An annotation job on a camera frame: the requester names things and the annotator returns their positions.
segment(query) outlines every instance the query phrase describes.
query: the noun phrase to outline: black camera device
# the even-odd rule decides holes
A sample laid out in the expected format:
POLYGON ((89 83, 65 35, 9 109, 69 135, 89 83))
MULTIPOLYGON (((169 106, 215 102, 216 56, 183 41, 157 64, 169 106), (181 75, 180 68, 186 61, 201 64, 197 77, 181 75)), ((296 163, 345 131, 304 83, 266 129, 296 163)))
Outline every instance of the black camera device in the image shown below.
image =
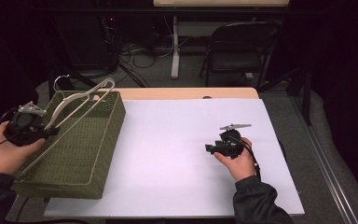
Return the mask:
POLYGON ((206 150, 211 154, 219 152, 231 159, 237 158, 243 152, 244 144, 241 140, 241 134, 237 130, 232 129, 220 133, 220 138, 222 141, 215 141, 216 146, 205 145, 206 150))
POLYGON ((252 156, 255 164, 255 173, 259 180, 261 180, 260 175, 260 166, 255 159, 255 154, 252 151, 252 147, 249 146, 246 142, 241 140, 241 134, 234 128, 249 127, 250 125, 238 125, 231 124, 226 127, 220 128, 221 130, 226 130, 223 133, 220 133, 220 138, 222 141, 214 141, 216 146, 205 145, 206 151, 210 152, 212 155, 215 152, 222 154, 225 157, 230 157, 235 159, 240 156, 244 149, 248 150, 249 154, 252 156))
POLYGON ((59 128, 46 129, 46 125, 42 119, 46 114, 33 102, 20 106, 8 123, 4 131, 7 141, 16 146, 30 145, 40 138, 48 139, 51 135, 56 135, 59 128))

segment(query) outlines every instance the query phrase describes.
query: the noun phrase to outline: person's left hand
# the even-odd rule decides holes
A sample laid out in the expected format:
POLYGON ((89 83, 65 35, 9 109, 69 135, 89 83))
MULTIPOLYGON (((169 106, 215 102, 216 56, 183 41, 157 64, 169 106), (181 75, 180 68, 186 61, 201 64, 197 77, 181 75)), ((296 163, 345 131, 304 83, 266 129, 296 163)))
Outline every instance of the person's left hand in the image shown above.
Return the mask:
MULTIPOLYGON (((0 125, 0 143, 5 141, 4 131, 8 121, 0 125)), ((27 158, 43 146, 45 139, 41 138, 31 145, 18 147, 8 141, 0 145, 0 173, 14 175, 22 167, 27 158)))

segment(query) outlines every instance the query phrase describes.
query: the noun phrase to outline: table leg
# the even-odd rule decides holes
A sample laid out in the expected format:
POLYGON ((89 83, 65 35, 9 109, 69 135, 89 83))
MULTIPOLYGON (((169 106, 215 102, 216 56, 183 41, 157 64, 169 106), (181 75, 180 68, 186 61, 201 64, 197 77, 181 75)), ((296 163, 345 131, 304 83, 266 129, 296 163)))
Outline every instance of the table leg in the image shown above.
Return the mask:
POLYGON ((179 77, 179 45, 178 45, 178 20, 173 17, 173 59, 171 78, 179 77))

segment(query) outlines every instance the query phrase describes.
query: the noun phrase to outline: chair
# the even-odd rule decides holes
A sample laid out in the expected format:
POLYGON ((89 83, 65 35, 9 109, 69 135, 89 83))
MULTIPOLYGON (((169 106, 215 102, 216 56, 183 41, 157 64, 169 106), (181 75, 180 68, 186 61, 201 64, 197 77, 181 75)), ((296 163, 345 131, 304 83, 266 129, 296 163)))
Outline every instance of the chair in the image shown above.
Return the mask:
POLYGON ((258 88, 280 32, 280 24, 274 21, 235 22, 217 28, 200 71, 202 77, 206 65, 205 87, 210 73, 259 73, 258 88))

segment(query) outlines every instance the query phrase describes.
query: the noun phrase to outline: gray carpet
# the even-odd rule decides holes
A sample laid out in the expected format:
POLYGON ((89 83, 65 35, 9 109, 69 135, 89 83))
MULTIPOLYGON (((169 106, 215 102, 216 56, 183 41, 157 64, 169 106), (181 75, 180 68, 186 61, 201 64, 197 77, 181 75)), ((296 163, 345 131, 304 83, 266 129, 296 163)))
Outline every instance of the gray carpet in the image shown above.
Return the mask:
MULTIPOLYGON (((197 54, 184 53, 181 58, 180 76, 172 80, 171 62, 172 57, 158 57, 153 62, 153 58, 147 55, 135 56, 138 66, 148 66, 148 68, 131 67, 147 80, 150 87, 203 87, 204 77, 199 78, 200 67, 203 56, 197 54)), ((118 69, 112 77, 118 82, 118 88, 138 87, 121 69, 118 69)), ((94 78, 99 82, 107 77, 94 78)), ((87 86, 75 81, 78 89, 85 90, 87 86)), ((247 80, 239 75, 212 76, 211 86, 254 86, 254 80, 247 80)), ((272 124, 278 138, 284 145, 287 154, 287 163, 293 176, 296 186, 301 190, 299 194, 306 214, 304 216, 293 217, 295 223, 319 223, 319 224, 338 224, 344 223, 337 208, 334 198, 330 192, 326 181, 322 176, 321 170, 312 152, 312 143, 307 136, 300 119, 296 114, 296 107, 284 91, 285 83, 276 87, 272 91, 260 93, 260 98, 266 104, 272 124)), ((39 93, 39 106, 46 107, 48 103, 48 84, 43 83, 37 88, 39 93)), ((337 150, 331 140, 330 130, 325 120, 323 112, 323 101, 315 93, 311 98, 311 121, 319 142, 321 143, 326 156, 334 168, 338 180, 342 183, 343 189, 347 194, 351 207, 358 219, 358 184, 356 183, 351 171, 339 157, 337 150)), ((14 220, 20 209, 23 198, 19 198, 8 216, 8 220, 14 220)), ((43 211, 46 204, 42 199, 32 199, 24 207, 21 214, 22 221, 36 221, 44 219, 43 211)), ((104 223, 104 220, 88 220, 89 223, 104 223)))

